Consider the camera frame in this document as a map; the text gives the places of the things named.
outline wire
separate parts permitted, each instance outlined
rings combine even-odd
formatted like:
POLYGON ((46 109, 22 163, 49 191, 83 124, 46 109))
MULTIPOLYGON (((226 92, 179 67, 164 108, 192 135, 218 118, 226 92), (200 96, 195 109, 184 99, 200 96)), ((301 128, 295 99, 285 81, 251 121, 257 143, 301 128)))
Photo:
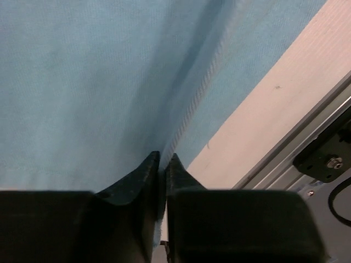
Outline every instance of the wire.
POLYGON ((348 227, 351 227, 351 220, 348 220, 342 216, 340 216, 334 208, 334 200, 337 197, 337 195, 343 191, 345 188, 351 185, 351 177, 346 179, 345 181, 341 182, 337 187, 331 191, 328 197, 328 207, 332 215, 343 225, 346 225, 348 227))

